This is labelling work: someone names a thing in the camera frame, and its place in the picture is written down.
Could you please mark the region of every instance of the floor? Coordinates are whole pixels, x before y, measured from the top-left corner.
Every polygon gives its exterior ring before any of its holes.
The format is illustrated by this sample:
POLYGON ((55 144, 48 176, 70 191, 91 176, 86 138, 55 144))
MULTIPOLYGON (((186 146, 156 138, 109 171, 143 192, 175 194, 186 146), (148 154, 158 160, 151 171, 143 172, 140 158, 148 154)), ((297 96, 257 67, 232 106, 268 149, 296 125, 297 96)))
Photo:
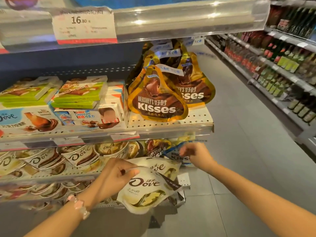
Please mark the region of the floor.
MULTIPOLYGON (((195 51, 211 51, 206 46, 195 51)), ((316 164, 293 142, 279 119, 218 57, 200 56, 200 68, 216 87, 207 104, 215 133, 207 147, 222 165, 316 214, 316 164)), ((151 213, 96 209, 73 237, 83 236, 275 236, 228 189, 212 176, 188 169, 191 190, 175 215, 162 218, 160 229, 147 229, 151 213)), ((155 210, 161 215, 164 208, 155 210)), ((2 236, 19 237, 47 217, 11 205, 0 206, 2 236)))

